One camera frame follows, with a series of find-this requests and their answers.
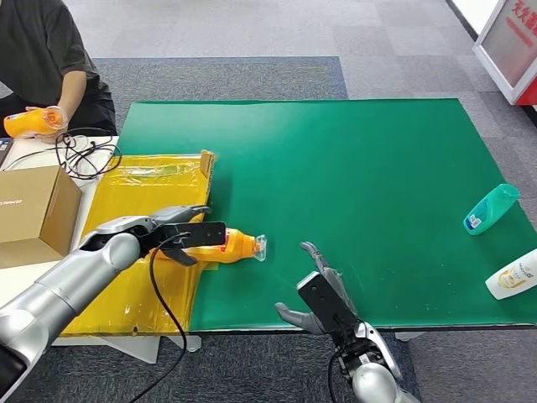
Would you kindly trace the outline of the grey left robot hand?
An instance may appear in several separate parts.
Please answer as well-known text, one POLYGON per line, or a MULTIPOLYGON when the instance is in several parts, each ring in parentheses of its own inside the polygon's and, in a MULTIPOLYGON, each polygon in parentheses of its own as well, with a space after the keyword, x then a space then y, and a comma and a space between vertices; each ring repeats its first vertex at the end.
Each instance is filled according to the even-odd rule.
POLYGON ((186 253, 186 249, 225 244, 224 222, 194 222, 194 217, 210 212, 204 205, 165 207, 151 216, 155 227, 139 238, 140 255, 153 249, 184 266, 192 266, 197 259, 186 253))

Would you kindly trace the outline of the person's hand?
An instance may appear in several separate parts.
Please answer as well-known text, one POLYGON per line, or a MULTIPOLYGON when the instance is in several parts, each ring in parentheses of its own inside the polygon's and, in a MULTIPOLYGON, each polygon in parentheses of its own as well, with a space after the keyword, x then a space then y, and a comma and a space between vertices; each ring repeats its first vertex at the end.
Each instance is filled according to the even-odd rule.
POLYGON ((55 112, 59 114, 62 117, 62 125, 54 133, 35 133, 33 135, 34 139, 40 140, 44 144, 54 144, 58 138, 60 138, 66 133, 69 128, 70 116, 66 109, 58 105, 42 107, 42 109, 47 112, 55 112))

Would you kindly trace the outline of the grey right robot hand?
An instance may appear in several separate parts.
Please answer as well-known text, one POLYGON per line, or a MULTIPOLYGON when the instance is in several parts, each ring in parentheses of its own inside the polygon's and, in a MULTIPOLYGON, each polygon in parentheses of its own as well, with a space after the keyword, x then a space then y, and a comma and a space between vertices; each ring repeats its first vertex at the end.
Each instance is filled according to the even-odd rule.
POLYGON ((313 243, 302 242, 315 263, 315 270, 296 285, 298 294, 310 308, 308 312, 293 311, 278 302, 275 310, 284 322, 315 335, 330 334, 345 339, 357 327, 353 302, 346 293, 341 275, 330 268, 313 243))

